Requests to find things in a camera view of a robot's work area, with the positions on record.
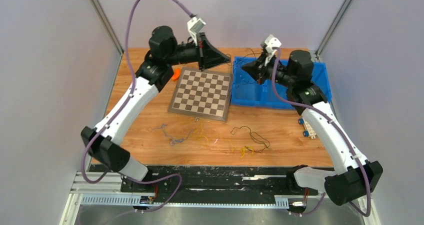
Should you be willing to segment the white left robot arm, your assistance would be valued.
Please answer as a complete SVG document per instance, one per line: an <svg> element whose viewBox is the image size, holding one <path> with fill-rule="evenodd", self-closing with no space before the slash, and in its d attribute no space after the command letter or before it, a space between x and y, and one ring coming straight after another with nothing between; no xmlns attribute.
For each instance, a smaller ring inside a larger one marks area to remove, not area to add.
<svg viewBox="0 0 424 225"><path fill-rule="evenodd" d="M137 161L121 143L146 105L155 98L174 75L173 66L197 63L201 71L230 62L230 57L211 45L199 32L188 43L178 43L171 27L156 27L148 41L149 51L137 71L132 72L130 87L115 107L93 128L85 126L81 138L85 155L90 155L110 171L130 180L140 192L153 186L146 165Z"/></svg>

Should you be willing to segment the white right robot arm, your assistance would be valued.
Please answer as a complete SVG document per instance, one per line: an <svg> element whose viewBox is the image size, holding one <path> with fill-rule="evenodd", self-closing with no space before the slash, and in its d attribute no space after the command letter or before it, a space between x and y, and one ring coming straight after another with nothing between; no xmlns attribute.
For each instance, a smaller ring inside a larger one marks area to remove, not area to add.
<svg viewBox="0 0 424 225"><path fill-rule="evenodd" d="M369 161L343 130L326 95L312 81L314 66L309 52L294 50L287 64L275 52L263 51L258 59L241 67L259 84L270 81L273 90L277 84L287 88L285 102L309 123L333 163L333 172L307 165L294 167L285 180L286 189L292 194L304 188L324 192L338 206L361 197L370 200L383 167L378 161Z"/></svg>

